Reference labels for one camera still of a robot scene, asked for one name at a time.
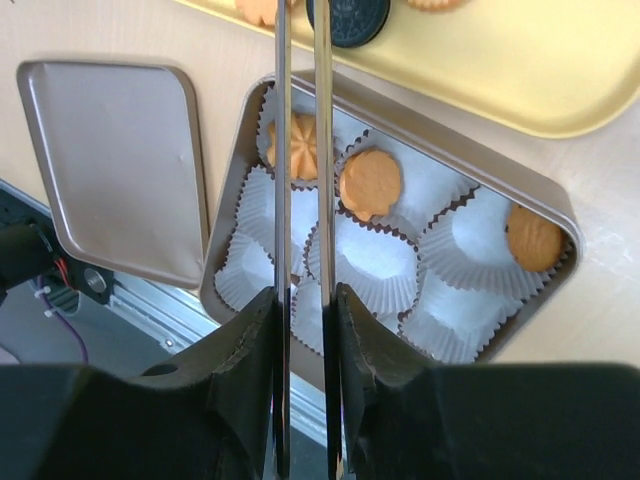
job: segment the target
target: light wood tabletop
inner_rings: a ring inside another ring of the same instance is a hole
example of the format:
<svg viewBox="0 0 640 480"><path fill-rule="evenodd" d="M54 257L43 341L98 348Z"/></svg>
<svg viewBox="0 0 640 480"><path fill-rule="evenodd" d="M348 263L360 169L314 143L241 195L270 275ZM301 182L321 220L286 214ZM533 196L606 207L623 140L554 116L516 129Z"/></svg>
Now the light wood tabletop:
<svg viewBox="0 0 640 480"><path fill-rule="evenodd" d="M212 216L243 98L257 79L274 70L275 55L272 39L171 0L2 0L0 45L0 178L46 202L16 85L20 62L106 59L174 65L195 84ZM310 54L294 50L294 69L312 64ZM569 192L586 239L585 257L498 361L610 360L640 366L639 101L593 133L545 140L349 68L337 71Z"/></svg>

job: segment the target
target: metal rod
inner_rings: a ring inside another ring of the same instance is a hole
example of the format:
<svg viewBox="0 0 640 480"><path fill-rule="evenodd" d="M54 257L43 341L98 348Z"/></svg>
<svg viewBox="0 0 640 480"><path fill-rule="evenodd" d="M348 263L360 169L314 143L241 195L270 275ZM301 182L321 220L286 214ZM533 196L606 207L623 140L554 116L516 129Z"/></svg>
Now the metal rod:
<svg viewBox="0 0 640 480"><path fill-rule="evenodd" d="M342 479L342 412L340 349L335 276L335 188L333 154L333 64L331 3L314 1L314 54L316 72L316 135L318 160L318 231L327 410L327 468L330 480Z"/></svg>
<svg viewBox="0 0 640 480"><path fill-rule="evenodd" d="M274 478L290 474L291 333L291 13L278 0L276 19L276 258L275 286L281 322L273 371Z"/></svg>

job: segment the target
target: baking tin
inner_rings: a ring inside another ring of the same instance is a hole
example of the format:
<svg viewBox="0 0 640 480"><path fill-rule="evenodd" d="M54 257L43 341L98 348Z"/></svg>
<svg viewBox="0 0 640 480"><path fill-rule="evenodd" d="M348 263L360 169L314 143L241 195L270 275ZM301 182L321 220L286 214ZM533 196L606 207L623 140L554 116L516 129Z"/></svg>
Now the baking tin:
<svg viewBox="0 0 640 480"><path fill-rule="evenodd" d="M111 270L196 288L209 228L186 75L42 61L23 63L17 80L63 248Z"/></svg>
<svg viewBox="0 0 640 480"><path fill-rule="evenodd" d="M251 30L233 0L177 0ZM305 3L293 44L313 50ZM369 44L333 58L522 132L579 135L612 120L640 91L637 0L467 0L423 13L393 1Z"/></svg>
<svg viewBox="0 0 640 480"><path fill-rule="evenodd" d="M313 78L312 71L297 73L292 80L293 88L313 96ZM213 276L225 262L244 178L260 162L255 145L256 125L263 96L272 82L272 76L261 79L245 99L205 260L200 299L205 311L221 324L230 321L235 313L220 301ZM563 268L539 296L527 302L499 330L480 356L481 360L492 358L567 281L582 256L583 239L566 192L550 179L341 75L334 77L334 108L526 206L567 233L574 248ZM296 375L323 388L322 358L295 338L291 341L291 367Z"/></svg>

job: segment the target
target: black sandwich cookie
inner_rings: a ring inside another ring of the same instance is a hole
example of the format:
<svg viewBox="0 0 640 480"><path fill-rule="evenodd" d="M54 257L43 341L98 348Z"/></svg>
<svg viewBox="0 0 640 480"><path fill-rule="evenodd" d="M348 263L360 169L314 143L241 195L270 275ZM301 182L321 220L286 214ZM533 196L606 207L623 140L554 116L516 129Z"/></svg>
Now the black sandwich cookie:
<svg viewBox="0 0 640 480"><path fill-rule="evenodd" d="M307 0L307 16L312 27L313 2ZM382 30L389 10L391 0L331 0L331 43L341 48L369 43Z"/></svg>

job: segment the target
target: yellow tray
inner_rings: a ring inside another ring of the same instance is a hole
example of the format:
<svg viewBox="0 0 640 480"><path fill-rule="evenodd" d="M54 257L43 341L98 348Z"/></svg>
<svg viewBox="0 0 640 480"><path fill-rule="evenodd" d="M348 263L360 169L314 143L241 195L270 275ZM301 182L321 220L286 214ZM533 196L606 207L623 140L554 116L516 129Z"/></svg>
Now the yellow tray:
<svg viewBox="0 0 640 480"><path fill-rule="evenodd" d="M247 23L234 0L177 1L273 35ZM294 44L312 50L304 0L292 17ZM334 49L334 58L516 130L571 137L637 96L640 0L469 0L440 14L392 0L372 42Z"/></svg>

